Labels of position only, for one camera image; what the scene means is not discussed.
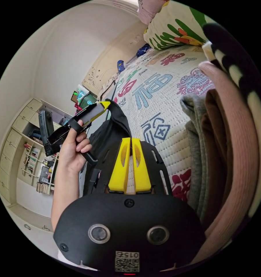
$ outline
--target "black strap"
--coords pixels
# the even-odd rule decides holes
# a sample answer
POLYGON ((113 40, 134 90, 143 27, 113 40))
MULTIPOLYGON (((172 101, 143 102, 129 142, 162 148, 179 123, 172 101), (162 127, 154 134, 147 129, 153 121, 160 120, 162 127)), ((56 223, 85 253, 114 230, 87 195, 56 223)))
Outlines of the black strap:
POLYGON ((80 134, 83 131, 83 128, 78 124, 78 122, 74 118, 71 118, 68 121, 68 124, 77 132, 77 134, 80 134))

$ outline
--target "built-in cabinet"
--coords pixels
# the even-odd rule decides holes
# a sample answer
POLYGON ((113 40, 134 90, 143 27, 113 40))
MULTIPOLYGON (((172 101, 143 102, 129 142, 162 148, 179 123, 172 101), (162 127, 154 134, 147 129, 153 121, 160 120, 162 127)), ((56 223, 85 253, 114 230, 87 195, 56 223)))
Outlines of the built-in cabinet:
MULTIPOLYGON (((43 100, 31 99, 25 107, 22 107, 20 114, 14 119, 7 137, 2 143, 0 154, 0 194, 10 203, 8 209, 18 217, 32 226, 45 231, 52 231, 50 218, 36 214, 22 207, 16 201, 17 178, 30 186, 36 187, 44 165, 43 160, 46 157, 44 147, 41 141, 30 137, 32 131, 39 130, 38 113, 44 109, 52 112, 55 130, 61 126, 64 120, 71 118, 69 114, 43 100), (26 161, 30 158, 32 159, 31 169, 26 165, 26 161)), ((53 163, 49 191, 45 193, 48 195, 54 190, 54 174, 58 163, 58 155, 54 158, 53 163)))

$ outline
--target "bedspread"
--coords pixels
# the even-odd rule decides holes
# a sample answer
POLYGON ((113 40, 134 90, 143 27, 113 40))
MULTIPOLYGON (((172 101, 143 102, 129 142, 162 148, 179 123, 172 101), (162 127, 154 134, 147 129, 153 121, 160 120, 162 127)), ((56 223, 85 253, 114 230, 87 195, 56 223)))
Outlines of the bedspread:
MULTIPOLYGON (((188 93, 205 94, 214 88, 198 64, 206 57, 200 47, 183 45, 149 50, 118 77, 113 100, 128 118, 132 136, 154 145, 167 167, 173 195, 187 201, 191 155, 186 122, 180 106, 188 93)), ((130 160, 128 193, 134 192, 130 160)))

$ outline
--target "brown fabric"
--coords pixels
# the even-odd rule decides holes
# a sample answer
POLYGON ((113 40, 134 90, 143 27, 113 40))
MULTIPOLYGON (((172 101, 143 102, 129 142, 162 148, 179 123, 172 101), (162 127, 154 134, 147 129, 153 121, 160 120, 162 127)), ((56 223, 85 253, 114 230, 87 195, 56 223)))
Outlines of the brown fabric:
POLYGON ((206 230, 225 203, 233 175, 233 154, 230 129, 223 105, 216 89, 206 94, 206 110, 202 117, 209 170, 209 195, 203 227, 206 230))
POLYGON ((231 191, 216 218, 206 230, 206 241, 192 264, 207 259, 224 247, 243 222, 258 180, 258 138, 251 112, 240 91, 222 70, 210 62, 199 64, 213 82, 224 107, 233 149, 231 191))

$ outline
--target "yellow bracket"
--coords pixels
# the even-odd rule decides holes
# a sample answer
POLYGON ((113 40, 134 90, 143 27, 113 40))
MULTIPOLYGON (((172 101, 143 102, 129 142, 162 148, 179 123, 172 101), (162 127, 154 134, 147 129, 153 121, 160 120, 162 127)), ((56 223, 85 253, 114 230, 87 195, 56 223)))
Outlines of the yellow bracket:
POLYGON ((144 192, 151 190, 151 183, 142 152, 140 140, 138 138, 132 139, 133 146, 133 176, 135 184, 135 192, 144 192))
POLYGON ((103 102, 99 102, 97 105, 102 105, 103 110, 98 113, 97 115, 95 115, 93 118, 90 119, 90 122, 93 122, 96 118, 98 118, 100 115, 102 115, 109 107, 110 102, 109 101, 103 101, 103 102))
POLYGON ((108 187, 111 191, 127 192, 131 138, 123 138, 108 187))
MULTIPOLYGON (((130 149, 131 138, 123 138, 108 185, 111 191, 123 192, 126 194, 128 185, 130 149)), ((141 143, 138 138, 132 139, 132 149, 135 192, 150 191, 151 183, 146 162, 143 156, 141 143)))

